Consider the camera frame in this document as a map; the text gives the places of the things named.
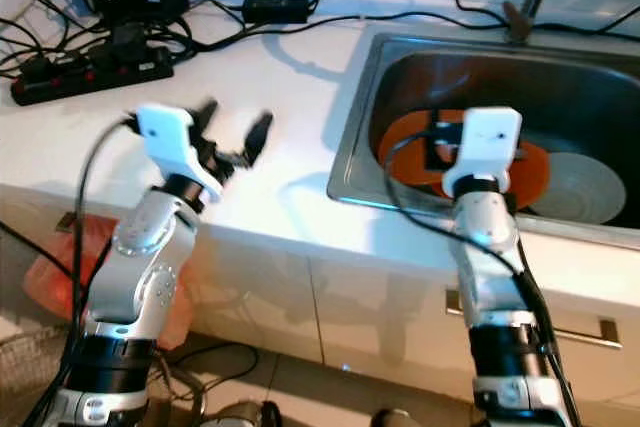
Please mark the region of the red plastic bag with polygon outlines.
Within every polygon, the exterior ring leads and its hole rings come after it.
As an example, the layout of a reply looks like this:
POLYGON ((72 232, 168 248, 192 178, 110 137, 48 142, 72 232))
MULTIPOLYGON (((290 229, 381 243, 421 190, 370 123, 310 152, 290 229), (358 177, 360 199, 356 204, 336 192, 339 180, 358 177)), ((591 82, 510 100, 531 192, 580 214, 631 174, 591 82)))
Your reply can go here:
MULTIPOLYGON (((88 215, 84 217, 84 248, 81 253, 83 261, 95 262, 104 247, 106 240, 114 234, 116 218, 88 215)), ((72 262, 73 238, 69 232, 59 232, 47 248, 54 255, 50 261, 41 255, 28 268, 24 276, 23 290, 29 299, 61 319, 70 318, 70 262, 72 262)), ((186 343, 191 331, 195 302, 192 299, 191 284, 197 279, 192 270, 192 262, 184 263, 180 272, 179 286, 175 291, 175 304, 159 337, 159 346, 163 350, 174 350, 186 343)))

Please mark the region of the stainless steel sink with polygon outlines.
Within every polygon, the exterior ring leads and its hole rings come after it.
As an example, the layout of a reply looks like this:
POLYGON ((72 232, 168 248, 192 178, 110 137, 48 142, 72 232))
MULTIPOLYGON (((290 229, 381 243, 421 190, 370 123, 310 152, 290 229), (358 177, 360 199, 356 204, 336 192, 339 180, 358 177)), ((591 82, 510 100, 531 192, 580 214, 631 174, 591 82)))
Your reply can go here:
POLYGON ((524 119, 522 139, 602 162, 625 189, 612 217, 529 208, 518 217, 521 230, 640 252, 640 56, 383 33, 356 69, 326 185, 333 200, 390 207, 378 151, 406 113, 511 107, 524 119))

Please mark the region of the orange plastic plate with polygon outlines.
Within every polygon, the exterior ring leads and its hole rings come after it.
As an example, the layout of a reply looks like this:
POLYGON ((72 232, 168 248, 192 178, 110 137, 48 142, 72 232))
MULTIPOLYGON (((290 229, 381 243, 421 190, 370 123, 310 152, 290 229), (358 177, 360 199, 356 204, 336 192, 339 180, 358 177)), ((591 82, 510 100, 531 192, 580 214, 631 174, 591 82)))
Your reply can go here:
MULTIPOLYGON (((379 161, 387 158, 394 145, 402 142, 407 136, 425 133, 434 125, 433 115, 438 113, 438 120, 449 124, 460 124, 465 120, 463 110, 417 110, 399 117, 385 131, 378 149, 379 161)), ((424 140, 411 142, 396 153, 392 161, 392 176, 397 181, 412 188, 431 188, 438 197, 445 197, 443 189, 443 172, 428 171, 425 167, 426 149, 424 140)), ((539 145, 521 139, 518 152, 509 167, 511 185, 508 193, 515 195, 518 204, 525 206, 538 199, 547 190, 550 181, 550 157, 539 145)))

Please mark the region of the grey robot right foot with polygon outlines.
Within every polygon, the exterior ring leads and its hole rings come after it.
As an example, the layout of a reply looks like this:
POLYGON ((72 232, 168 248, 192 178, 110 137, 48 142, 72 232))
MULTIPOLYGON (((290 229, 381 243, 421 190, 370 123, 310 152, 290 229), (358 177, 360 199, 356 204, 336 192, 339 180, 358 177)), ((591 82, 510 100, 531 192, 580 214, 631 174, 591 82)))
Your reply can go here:
POLYGON ((369 427, 422 427, 422 424, 406 410, 381 408, 372 414, 369 427))

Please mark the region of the grey robot foot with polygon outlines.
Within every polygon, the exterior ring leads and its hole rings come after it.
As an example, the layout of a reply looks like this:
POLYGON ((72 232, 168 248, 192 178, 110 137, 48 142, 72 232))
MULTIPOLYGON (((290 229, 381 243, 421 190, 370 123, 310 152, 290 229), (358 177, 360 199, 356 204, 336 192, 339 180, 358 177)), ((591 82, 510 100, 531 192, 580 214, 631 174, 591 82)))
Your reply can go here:
POLYGON ((422 427, 422 424, 406 410, 381 408, 372 414, 369 427, 422 427))
POLYGON ((283 415, 274 401, 242 400, 209 415, 198 427, 283 427, 283 415))

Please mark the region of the grey robot left foot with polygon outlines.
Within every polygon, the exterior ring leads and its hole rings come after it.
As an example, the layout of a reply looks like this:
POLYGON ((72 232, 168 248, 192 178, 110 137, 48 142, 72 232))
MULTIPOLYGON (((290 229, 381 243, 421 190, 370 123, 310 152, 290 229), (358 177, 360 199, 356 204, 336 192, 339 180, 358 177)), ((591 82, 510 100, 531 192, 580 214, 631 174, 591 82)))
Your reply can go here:
POLYGON ((198 427, 283 427, 283 415, 274 401, 242 400, 209 415, 198 427))

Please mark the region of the black power strip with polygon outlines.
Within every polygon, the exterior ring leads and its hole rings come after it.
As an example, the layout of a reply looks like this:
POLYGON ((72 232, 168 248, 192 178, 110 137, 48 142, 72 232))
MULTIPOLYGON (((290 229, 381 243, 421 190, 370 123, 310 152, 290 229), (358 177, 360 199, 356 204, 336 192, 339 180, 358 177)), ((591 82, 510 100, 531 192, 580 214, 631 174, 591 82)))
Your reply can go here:
POLYGON ((143 40, 93 46, 84 55, 36 55, 20 63, 10 84, 14 102, 27 106, 146 83, 174 75, 169 49, 143 40))

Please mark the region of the black power adapter brick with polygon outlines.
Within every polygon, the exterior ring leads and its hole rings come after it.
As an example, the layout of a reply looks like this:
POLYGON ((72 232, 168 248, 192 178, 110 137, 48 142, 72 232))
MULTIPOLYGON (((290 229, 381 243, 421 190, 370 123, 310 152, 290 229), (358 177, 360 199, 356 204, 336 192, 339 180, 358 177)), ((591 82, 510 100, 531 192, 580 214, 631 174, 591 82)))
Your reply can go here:
POLYGON ((239 11, 250 24, 307 23, 314 11, 311 0, 243 0, 239 11))

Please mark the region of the white bowl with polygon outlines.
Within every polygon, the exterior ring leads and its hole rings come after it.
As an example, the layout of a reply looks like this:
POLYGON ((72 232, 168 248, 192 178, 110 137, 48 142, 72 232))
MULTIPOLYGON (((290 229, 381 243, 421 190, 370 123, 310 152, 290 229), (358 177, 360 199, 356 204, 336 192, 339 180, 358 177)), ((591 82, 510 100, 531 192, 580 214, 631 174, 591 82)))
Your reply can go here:
POLYGON ((522 215, 604 225, 625 212, 625 181, 612 167, 575 152, 552 152, 548 159, 547 189, 521 209, 522 215))

